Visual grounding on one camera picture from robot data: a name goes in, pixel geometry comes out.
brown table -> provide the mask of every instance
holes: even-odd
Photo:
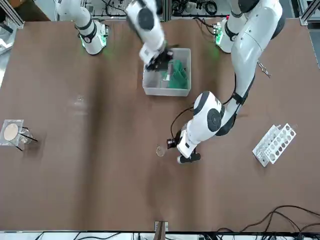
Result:
[[[18,31],[0,120],[24,119],[40,145],[24,153],[0,148],[1,230],[152,231],[158,220],[171,231],[240,230],[282,204],[320,212],[320,72],[299,20],[287,20],[261,56],[272,78],[257,68],[234,128],[201,143],[201,161],[185,165],[176,149],[161,158],[156,147],[202,91],[222,102],[230,96],[230,55],[194,20],[164,23],[169,44],[191,49],[191,92],[147,96],[141,43],[125,22],[109,24],[108,47],[97,56],[85,52],[72,23],[27,22]],[[174,132],[191,117],[179,118]],[[297,125],[297,136],[263,168],[252,149],[271,125],[285,123]],[[319,221],[295,209],[283,213],[300,224]],[[275,216],[269,230],[292,228]]]

black wire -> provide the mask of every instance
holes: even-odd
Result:
[[[228,102],[230,102],[230,100],[233,97],[233,93],[236,92],[236,88],[237,88],[237,77],[236,77],[236,75],[234,75],[234,89],[233,89],[233,92],[232,92],[231,96],[229,97],[229,99],[227,101],[225,101],[224,103],[222,103],[223,105],[226,105]]]
[[[113,234],[111,236],[108,236],[108,237],[97,237],[97,236],[85,236],[85,237],[82,237],[82,238],[79,238],[78,240],[83,240],[83,239],[99,239],[99,240],[107,240],[107,239],[110,239],[116,235],[119,235],[121,232],[118,232],[116,234]]]
[[[308,213],[310,213],[310,214],[314,214],[314,215],[320,216],[320,214],[318,214],[318,213],[316,213],[316,212],[313,212],[313,211],[310,211],[310,210],[305,209],[305,208],[300,207],[300,206],[295,206],[295,205],[281,205],[281,206],[277,206],[277,207],[271,212],[270,220],[269,220],[269,222],[268,222],[268,224],[267,224],[264,232],[266,232],[266,231],[268,230],[274,212],[276,212],[278,209],[281,209],[281,208],[297,208],[297,209],[300,209],[300,210],[304,210],[304,211],[306,211],[306,212],[308,212]]]
[[[106,13],[106,15],[107,16],[111,16],[109,13],[108,13],[108,6],[109,7],[111,7],[111,8],[113,8],[113,9],[117,9],[117,10],[120,10],[120,11],[122,11],[122,12],[124,12],[124,14],[127,16],[127,13],[125,12],[125,10],[123,10],[123,9],[121,9],[121,8],[118,8],[118,7],[115,7],[115,6],[112,6],[111,4],[110,4],[110,2],[111,2],[111,0],[109,0],[108,1],[108,3],[105,1],[105,0],[101,0],[102,2],[104,2],[105,3],[105,13]]]
[[[73,239],[73,240],[76,240],[76,239],[77,239],[77,237],[78,237],[81,233],[82,233],[82,231],[78,232],[78,234],[74,237],[74,239]]]
[[[229,15],[224,15],[224,14],[216,14],[216,15],[208,15],[208,14],[172,14],[174,17],[189,17],[189,18],[225,18]]]
[[[173,1],[171,5],[171,14],[173,16],[182,14],[186,9],[186,4],[187,2]]]
[[[262,220],[256,222],[256,223],[252,223],[252,224],[249,224],[247,226],[245,226],[242,230],[240,231],[235,231],[233,232],[233,234],[241,234],[242,232],[244,232],[245,230],[247,230],[248,228],[250,227],[253,227],[253,226],[257,226],[261,223],[263,223],[269,216],[270,216],[270,219],[268,221],[268,225],[266,227],[266,230],[264,232],[266,232],[268,229],[269,229],[269,226],[270,226],[270,223],[271,223],[271,219],[272,219],[272,216],[273,214],[278,210],[278,209],[282,209],[282,208],[296,208],[296,209],[300,209],[300,210],[303,210],[307,213],[310,213],[310,214],[313,214],[313,215],[316,215],[318,217],[320,217],[320,214],[319,213],[316,213],[314,211],[311,211],[311,210],[308,210],[306,208],[303,208],[301,206],[296,206],[296,205],[280,205],[280,206],[277,206],[274,210],[272,210],[271,212],[269,212]],[[308,227],[312,227],[312,226],[316,226],[316,225],[320,225],[320,223],[313,223],[314,225],[310,224],[310,225],[307,225],[305,226],[304,228],[301,229],[300,233],[305,229],[305,228],[308,228]],[[225,230],[225,229],[228,229],[226,227],[221,227],[217,230],[217,232],[221,231],[221,230]]]
[[[292,221],[289,217],[287,217],[286,215],[284,215],[283,213],[278,212],[278,211],[274,211],[274,213],[282,216],[285,219],[287,219],[291,223],[293,229],[296,227],[300,231],[299,226],[294,221]]]
[[[213,42],[213,38],[210,35],[206,35],[206,33],[204,32],[204,30],[202,29],[202,22],[200,22],[201,24],[199,24],[199,22],[195,19],[195,23],[197,24],[197,26],[199,27],[201,34],[204,38],[204,40],[208,41],[209,43]]]
[[[301,228],[298,236],[294,239],[294,240],[299,240],[300,236],[303,234],[303,231],[307,228],[310,228],[312,226],[320,226],[320,222],[316,222],[316,223],[311,223],[311,224],[308,224],[308,225],[305,225],[303,228]]]
[[[176,116],[175,119],[173,120],[173,122],[171,123],[170,131],[171,131],[171,136],[172,136],[173,139],[174,139],[175,137],[174,137],[174,134],[173,134],[173,132],[172,132],[172,127],[173,127],[175,121],[176,121],[183,113],[185,113],[186,111],[188,111],[188,110],[190,110],[190,109],[193,109],[193,108],[194,108],[194,107],[192,106],[192,107],[186,108],[185,110],[183,110],[182,112],[180,112],[180,113],[178,114],[178,116]]]
[[[208,5],[213,5],[214,11],[210,11]],[[214,1],[209,0],[209,1],[207,1],[207,2],[204,4],[204,10],[205,10],[210,16],[214,16],[214,15],[216,15],[216,13],[217,13],[217,11],[218,11],[218,6],[217,6],[217,4],[216,4]]]
[[[206,27],[206,29],[208,30],[208,32],[209,32],[212,36],[214,36],[214,32],[213,32],[213,31],[210,31],[209,27],[207,26],[207,23],[205,24],[205,27]]]
[[[92,18],[92,20],[96,20],[96,21],[98,21],[99,23],[105,21],[105,19],[100,19],[100,18]]]
[[[40,233],[34,240],[38,240],[43,234],[45,234],[44,231],[42,233]]]
[[[223,240],[222,239],[222,236],[218,236],[218,235],[215,235],[217,238],[219,238],[220,240]]]
[[[212,26],[212,25],[210,25],[210,24],[207,24],[206,23],[206,21],[203,19],[203,20],[201,20],[199,17],[194,17],[193,19],[196,19],[196,20],[198,20],[198,21],[200,21],[202,24],[204,24],[204,25],[206,25],[208,28],[214,28],[214,26]]]
[[[211,238],[211,236],[209,234],[204,232],[202,235],[204,236],[205,240],[212,240],[212,238]]]

transparent plastic container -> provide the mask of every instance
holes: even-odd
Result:
[[[143,70],[142,87],[145,94],[156,96],[186,97],[191,90],[191,51],[189,48],[172,48],[173,59],[180,60],[187,77],[187,88],[166,88],[161,71]]]

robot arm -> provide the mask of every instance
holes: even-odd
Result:
[[[222,51],[229,54],[239,31],[244,27],[247,19],[239,8],[238,0],[228,0],[228,2],[231,7],[231,14],[221,21],[221,33],[215,43]]]
[[[139,56],[148,71],[167,70],[173,58],[158,17],[161,11],[162,2],[156,0],[133,0],[125,9],[129,25],[143,42]]]
[[[233,127],[237,113],[245,103],[255,78],[256,65],[262,52],[271,40],[282,7],[278,0],[260,0],[251,12],[231,49],[236,88],[232,99],[224,107],[209,91],[201,93],[194,103],[193,118],[175,138],[181,156],[179,163],[200,159],[196,146],[214,135],[222,136]]]
[[[81,0],[56,0],[55,9],[59,15],[74,21],[89,54],[96,55],[106,46],[106,26],[92,20],[89,11],[81,7]]]

green object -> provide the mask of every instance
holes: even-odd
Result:
[[[169,62],[173,66],[173,73],[170,75],[168,82],[168,89],[188,89],[188,76],[180,60],[174,59]],[[162,73],[163,79],[168,75],[167,71]]]

